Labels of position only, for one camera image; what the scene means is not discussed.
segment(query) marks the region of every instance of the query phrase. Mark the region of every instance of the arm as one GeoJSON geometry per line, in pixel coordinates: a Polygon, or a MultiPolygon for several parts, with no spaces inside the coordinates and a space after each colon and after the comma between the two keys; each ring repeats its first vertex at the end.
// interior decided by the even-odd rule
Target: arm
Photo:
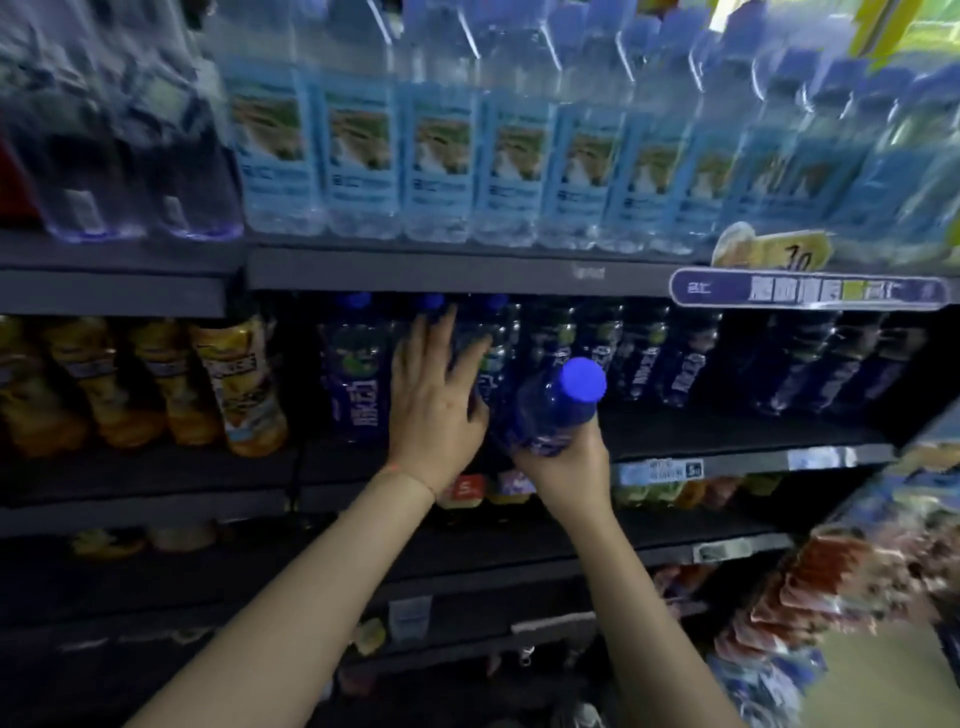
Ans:
{"type": "Polygon", "coordinates": [[[387,467],[128,728],[299,728],[310,718],[373,591],[483,441],[486,407],[467,413],[489,342],[448,375],[454,315],[429,334],[418,318],[397,348],[387,467]]]}
{"type": "Polygon", "coordinates": [[[632,724],[743,728],[613,515],[610,459],[596,418],[557,457],[521,451],[514,461],[577,550],[632,724]]]}

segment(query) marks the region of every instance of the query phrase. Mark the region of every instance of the hand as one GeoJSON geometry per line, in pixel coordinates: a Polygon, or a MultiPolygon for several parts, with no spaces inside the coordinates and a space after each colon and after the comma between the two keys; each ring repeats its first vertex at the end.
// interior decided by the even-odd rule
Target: hand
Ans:
{"type": "Polygon", "coordinates": [[[569,447],[556,457],[521,449],[513,453],[513,458],[567,532],[584,520],[612,515],[610,455],[596,415],[577,428],[569,447]]]}
{"type": "Polygon", "coordinates": [[[451,306],[429,330],[418,316],[410,337],[394,353],[387,462],[435,495],[473,459],[490,421],[487,405],[473,395],[473,382],[491,338],[473,342],[447,372],[456,314],[456,306],[451,306]]]}

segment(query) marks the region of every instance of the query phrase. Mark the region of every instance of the blue bottle cap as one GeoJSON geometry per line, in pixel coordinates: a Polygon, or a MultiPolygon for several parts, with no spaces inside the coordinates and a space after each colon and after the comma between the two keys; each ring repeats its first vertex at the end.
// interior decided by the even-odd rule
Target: blue bottle cap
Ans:
{"type": "Polygon", "coordinates": [[[560,387],[572,400],[597,402],[607,391],[607,376],[592,359],[574,356],[560,369],[560,387]]]}
{"type": "Polygon", "coordinates": [[[370,302],[373,300],[373,295],[370,291],[357,291],[356,293],[338,293],[336,295],[335,301],[337,305],[342,306],[343,308],[353,308],[358,310],[360,308],[366,308],[370,305],[370,302]]]}

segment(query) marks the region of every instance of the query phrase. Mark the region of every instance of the bottle cap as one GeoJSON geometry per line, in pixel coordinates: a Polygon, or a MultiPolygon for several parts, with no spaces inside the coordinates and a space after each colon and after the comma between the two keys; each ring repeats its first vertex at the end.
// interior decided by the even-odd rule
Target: bottle cap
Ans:
{"type": "Polygon", "coordinates": [[[572,400],[596,402],[607,391],[607,376],[592,359],[574,356],[560,369],[560,386],[572,400]]]}

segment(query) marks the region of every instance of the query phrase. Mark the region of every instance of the forearm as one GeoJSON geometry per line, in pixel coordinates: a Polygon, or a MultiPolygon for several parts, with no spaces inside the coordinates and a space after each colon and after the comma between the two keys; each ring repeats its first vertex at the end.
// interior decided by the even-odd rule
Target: forearm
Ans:
{"type": "Polygon", "coordinates": [[[658,596],[612,511],[567,528],[634,725],[743,728],[730,700],[658,596]]]}
{"type": "Polygon", "coordinates": [[[405,475],[376,477],[129,728],[300,728],[432,503],[405,475]]]}

